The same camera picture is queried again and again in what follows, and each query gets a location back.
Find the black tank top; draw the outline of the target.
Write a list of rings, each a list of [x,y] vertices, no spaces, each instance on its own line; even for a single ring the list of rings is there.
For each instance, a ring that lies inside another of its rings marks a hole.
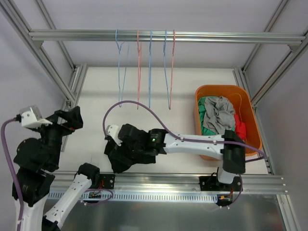
[[[107,155],[107,144],[104,150],[104,154]],[[108,158],[111,167],[114,173],[122,173],[127,171],[132,165],[135,164],[155,164],[156,163],[156,157],[149,155],[149,157],[142,157],[137,159],[127,159],[127,158]]]

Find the green tank top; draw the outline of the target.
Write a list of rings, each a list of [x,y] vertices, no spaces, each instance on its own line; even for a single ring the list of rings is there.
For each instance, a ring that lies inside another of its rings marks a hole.
[[[225,132],[225,126],[218,120],[220,110],[217,108],[216,104],[219,100],[219,97],[207,96],[200,98],[198,101],[198,113],[202,135],[211,136],[224,134]]]

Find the blue hanger of black top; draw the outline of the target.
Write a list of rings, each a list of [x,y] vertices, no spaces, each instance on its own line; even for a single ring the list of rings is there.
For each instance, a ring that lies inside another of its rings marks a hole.
[[[118,63],[117,63],[117,78],[118,78],[118,101],[123,101],[125,83],[126,83],[126,75],[127,75],[127,63],[128,63],[128,56],[130,52],[130,44],[126,44],[124,41],[119,41],[119,30],[115,31],[115,42],[118,51]],[[122,61],[122,50],[123,47],[126,45],[126,58],[124,61],[124,66],[121,65]]]

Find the grey tank top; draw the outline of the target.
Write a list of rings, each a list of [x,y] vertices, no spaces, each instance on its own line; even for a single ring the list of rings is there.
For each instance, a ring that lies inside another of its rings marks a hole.
[[[226,130],[235,129],[235,109],[233,104],[223,96],[206,97],[203,127],[215,134],[224,134]]]

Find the pink hanger of grey top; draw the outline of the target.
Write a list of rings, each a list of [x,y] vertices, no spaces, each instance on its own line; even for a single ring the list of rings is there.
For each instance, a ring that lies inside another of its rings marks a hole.
[[[140,102],[141,92],[141,61],[142,61],[142,43],[140,42],[140,32],[137,30],[137,52],[138,52],[138,79],[137,79],[137,102]]]

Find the red tank top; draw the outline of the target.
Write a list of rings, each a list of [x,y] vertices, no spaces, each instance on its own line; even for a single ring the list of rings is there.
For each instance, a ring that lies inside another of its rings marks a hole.
[[[242,122],[237,114],[234,115],[235,120],[235,133],[239,136],[243,141],[246,139],[246,126],[245,123]]]

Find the blue hanger of green top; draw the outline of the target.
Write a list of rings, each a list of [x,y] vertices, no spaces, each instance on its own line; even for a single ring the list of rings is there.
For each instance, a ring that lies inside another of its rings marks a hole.
[[[151,108],[151,95],[152,95],[152,38],[153,31],[150,31],[149,40],[149,66],[148,66],[148,106]]]

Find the blue hanger of red top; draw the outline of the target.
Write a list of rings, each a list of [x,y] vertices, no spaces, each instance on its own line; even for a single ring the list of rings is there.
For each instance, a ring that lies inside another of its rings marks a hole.
[[[168,104],[168,109],[171,110],[171,86],[169,85],[167,76],[166,47],[167,47],[167,30],[165,30],[164,43],[163,43],[163,62],[164,62],[164,76],[165,76],[165,83],[167,90],[167,104]]]

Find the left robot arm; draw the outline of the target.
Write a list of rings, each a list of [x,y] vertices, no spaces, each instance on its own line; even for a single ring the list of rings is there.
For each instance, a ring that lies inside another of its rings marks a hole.
[[[73,182],[48,212],[44,206],[50,193],[53,174],[59,168],[63,137],[83,128],[80,107],[68,111],[58,110],[43,118],[37,106],[22,109],[16,120],[22,127],[38,132],[40,138],[23,140],[16,150],[14,163],[19,166],[13,185],[13,197],[20,210],[18,231],[59,231],[72,208],[82,194],[90,188],[98,188],[100,170],[84,163],[74,175]]]

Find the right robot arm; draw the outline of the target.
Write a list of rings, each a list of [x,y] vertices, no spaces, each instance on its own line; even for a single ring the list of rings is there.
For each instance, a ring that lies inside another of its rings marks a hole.
[[[235,191],[240,188],[240,175],[245,173],[245,143],[235,132],[198,136],[173,134],[166,129],[144,131],[130,124],[110,125],[105,138],[104,154],[114,173],[122,173],[135,164],[154,164],[159,154],[187,153],[221,161],[217,171],[201,181],[205,191]]]

